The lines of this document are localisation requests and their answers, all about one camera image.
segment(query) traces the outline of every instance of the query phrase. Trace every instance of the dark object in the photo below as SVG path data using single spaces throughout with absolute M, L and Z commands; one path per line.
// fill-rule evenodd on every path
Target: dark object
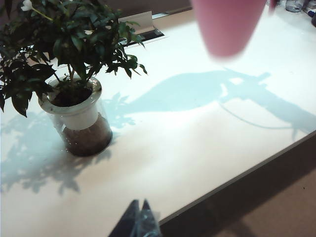
M 303 9 L 304 0 L 286 0 L 285 9 L 291 12 L 300 12 Z
M 92 91 L 88 88 L 65 90 L 61 91 L 51 103 L 58 107 L 70 107 L 85 101 L 91 95 L 91 93 Z
M 162 237 L 147 200 L 139 211 L 138 200 L 134 200 L 122 215 L 109 237 Z
M 316 14 L 312 18 L 312 24 L 316 27 Z
M 108 121 L 99 113 L 97 121 L 89 128 L 63 130 L 63 139 L 69 152 L 76 156 L 91 156 L 103 151 L 111 142 L 113 133 Z

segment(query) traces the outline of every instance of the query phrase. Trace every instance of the potted plant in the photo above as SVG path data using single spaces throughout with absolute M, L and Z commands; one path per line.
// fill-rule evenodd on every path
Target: potted plant
M 115 74 L 123 68 L 129 77 L 138 67 L 147 73 L 124 50 L 131 41 L 142 44 L 131 27 L 136 23 L 119 22 L 120 12 L 98 0 L 24 0 L 17 11 L 0 29 L 1 109 L 11 98 L 16 111 L 27 116 L 35 92 L 70 152 L 102 151 L 112 132 L 97 107 L 102 87 L 93 76 L 102 67 Z M 54 60 L 68 69 L 61 78 Z

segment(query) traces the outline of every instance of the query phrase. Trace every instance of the brown floor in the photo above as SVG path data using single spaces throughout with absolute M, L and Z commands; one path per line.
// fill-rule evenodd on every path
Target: brown floor
M 316 135 L 161 226 L 164 237 L 316 237 Z

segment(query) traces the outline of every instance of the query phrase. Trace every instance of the plant stem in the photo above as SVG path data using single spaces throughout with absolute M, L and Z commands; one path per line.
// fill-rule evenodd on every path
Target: plant stem
M 71 87 L 74 88 L 74 74 L 75 74 L 75 70 L 71 70 L 70 69 L 70 65 L 67 64 L 68 66 L 68 71 L 69 71 L 69 78 L 70 78 L 70 83 L 71 83 Z
M 32 7 L 32 9 L 33 9 L 34 11 L 36 11 L 39 15 L 42 15 L 43 17 L 45 17 L 46 19 L 48 19 L 48 20 L 50 20 L 50 21 L 53 21 L 52 18 L 46 16 L 45 14 L 43 14 L 43 13 L 41 13 L 40 11 L 36 10 L 35 8 Z

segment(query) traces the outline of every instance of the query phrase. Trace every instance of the green leaf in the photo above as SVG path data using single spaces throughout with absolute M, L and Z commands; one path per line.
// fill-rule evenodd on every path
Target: green leaf
M 26 117 L 26 110 L 29 106 L 28 95 L 19 93 L 13 95 L 11 100 L 15 110 Z
M 3 93 L 2 91 L 0 92 L 0 107 L 2 109 L 2 112 L 4 112 L 4 96 L 3 96 Z
M 8 18 L 10 19 L 10 13 L 12 9 L 12 0 L 4 0 L 4 5 L 6 9 L 6 13 L 8 15 Z
M 55 57 L 59 58 L 61 55 L 61 43 L 62 43 L 62 39 L 59 38 L 56 40 L 54 46 L 53 46 L 53 53 L 55 55 Z
M 143 72 L 147 74 L 147 71 L 146 71 L 146 69 L 145 69 L 143 64 L 139 64 L 138 66 L 141 67 L 143 69 Z
M 100 55 L 101 58 L 104 57 L 105 48 L 101 43 L 96 44 L 95 50 L 97 51 L 97 53 Z
M 30 56 L 30 58 L 31 58 L 34 62 L 40 63 L 39 60 L 38 60 L 36 57 Z
M 78 39 L 76 36 L 71 35 L 71 40 L 74 43 L 74 46 L 77 48 L 77 50 L 80 52 L 82 49 L 82 41 Z
M 135 61 L 135 59 L 129 59 L 127 61 L 127 64 L 132 69 L 136 69 L 137 68 L 137 62 Z
M 132 69 L 135 73 L 137 73 L 138 75 L 140 75 L 139 73 L 138 73 L 138 71 L 136 71 L 135 69 Z
M 46 64 L 35 64 L 32 66 L 32 69 L 35 70 L 34 75 L 42 80 L 50 78 L 55 72 L 55 70 L 52 69 L 52 65 Z
M 126 71 L 126 74 L 129 76 L 129 78 L 132 78 L 132 71 L 128 68 L 124 68 Z

